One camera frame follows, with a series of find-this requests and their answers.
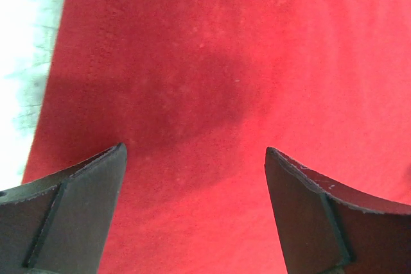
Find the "dark red t-shirt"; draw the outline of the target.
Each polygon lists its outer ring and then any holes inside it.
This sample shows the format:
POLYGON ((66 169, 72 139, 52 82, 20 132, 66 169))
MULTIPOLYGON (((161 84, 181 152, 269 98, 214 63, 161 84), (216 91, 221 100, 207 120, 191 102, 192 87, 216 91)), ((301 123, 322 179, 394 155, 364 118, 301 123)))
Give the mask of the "dark red t-shirt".
POLYGON ((410 0, 65 0, 24 181, 120 142, 100 273, 284 273, 268 147, 410 202, 410 0))

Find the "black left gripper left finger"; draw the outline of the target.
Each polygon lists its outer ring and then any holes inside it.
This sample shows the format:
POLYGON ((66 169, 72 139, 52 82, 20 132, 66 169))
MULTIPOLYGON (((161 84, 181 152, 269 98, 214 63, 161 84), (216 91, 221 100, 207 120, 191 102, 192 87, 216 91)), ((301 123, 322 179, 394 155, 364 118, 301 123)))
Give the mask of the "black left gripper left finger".
POLYGON ((120 143, 1 191, 1 273, 97 273, 126 166, 120 143))

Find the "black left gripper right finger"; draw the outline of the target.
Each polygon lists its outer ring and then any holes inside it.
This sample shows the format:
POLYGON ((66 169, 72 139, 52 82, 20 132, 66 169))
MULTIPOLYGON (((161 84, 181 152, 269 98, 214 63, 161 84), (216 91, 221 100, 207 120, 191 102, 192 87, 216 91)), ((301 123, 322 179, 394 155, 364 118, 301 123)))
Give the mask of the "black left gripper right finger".
POLYGON ((322 175, 275 148, 265 174, 288 273, 410 273, 410 206, 322 175))

